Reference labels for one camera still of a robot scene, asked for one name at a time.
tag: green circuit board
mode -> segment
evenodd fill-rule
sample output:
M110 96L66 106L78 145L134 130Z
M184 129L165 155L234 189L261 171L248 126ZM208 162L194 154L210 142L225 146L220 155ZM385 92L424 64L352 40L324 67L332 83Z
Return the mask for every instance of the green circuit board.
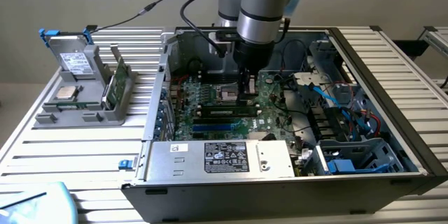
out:
M200 117L196 114L197 105L202 106L218 106L234 104L232 101L224 101L218 97L218 90L232 88L236 83L229 84L201 84L194 77L189 77L177 87L174 92L176 105L174 105L174 116L176 116L176 141L189 141L189 140L237 140L237 139L253 139L250 133L272 133L277 140L293 141L294 135L286 132L276 124L276 118L282 122L286 118L286 113L273 106L269 100L269 95L272 92L280 97L278 85L273 83L266 83L266 79L273 80L273 75L268 73L260 73L257 79L257 91L258 96L254 97L249 102L248 106L254 106L258 104L258 110L261 113L256 117L241 117L229 118L230 130L218 131L193 131L194 119ZM285 129L292 131L292 126L285 125Z

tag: warning label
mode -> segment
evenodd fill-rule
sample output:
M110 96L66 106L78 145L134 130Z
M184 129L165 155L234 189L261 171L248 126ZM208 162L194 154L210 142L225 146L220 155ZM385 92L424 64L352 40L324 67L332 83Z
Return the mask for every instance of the warning label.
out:
M68 67L72 74L92 74L92 68L89 62L86 61L85 55L81 52L72 54L60 54L62 61Z
M204 143L206 173L244 173L249 171L245 142Z

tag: capacitor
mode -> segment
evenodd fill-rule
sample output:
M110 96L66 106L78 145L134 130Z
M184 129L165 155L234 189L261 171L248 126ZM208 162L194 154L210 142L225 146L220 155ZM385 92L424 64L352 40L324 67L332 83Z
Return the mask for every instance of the capacitor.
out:
M285 94L284 92L280 92L280 103L285 103L286 99L285 99Z
M277 100L277 96L276 96L276 94L270 94L270 95L269 95L269 100L270 100L272 102L274 102L274 101Z

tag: motherboard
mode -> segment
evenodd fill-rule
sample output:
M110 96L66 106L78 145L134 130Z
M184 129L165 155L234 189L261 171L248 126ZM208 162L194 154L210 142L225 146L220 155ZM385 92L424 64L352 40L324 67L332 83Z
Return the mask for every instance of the motherboard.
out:
M274 77L260 73L257 96L246 100L246 106L236 105L236 82L206 84L200 76L176 79L170 90L174 140L260 140L268 136L292 143L294 134L286 122L288 112L278 109L285 108L285 101Z

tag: robotic arm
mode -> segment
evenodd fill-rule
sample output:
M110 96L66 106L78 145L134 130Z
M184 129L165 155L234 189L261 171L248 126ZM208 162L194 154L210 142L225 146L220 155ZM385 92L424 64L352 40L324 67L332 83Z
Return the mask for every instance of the robotic arm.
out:
M240 95L250 94L258 71L266 67L289 0L218 0L220 25L234 26L233 60L238 67Z

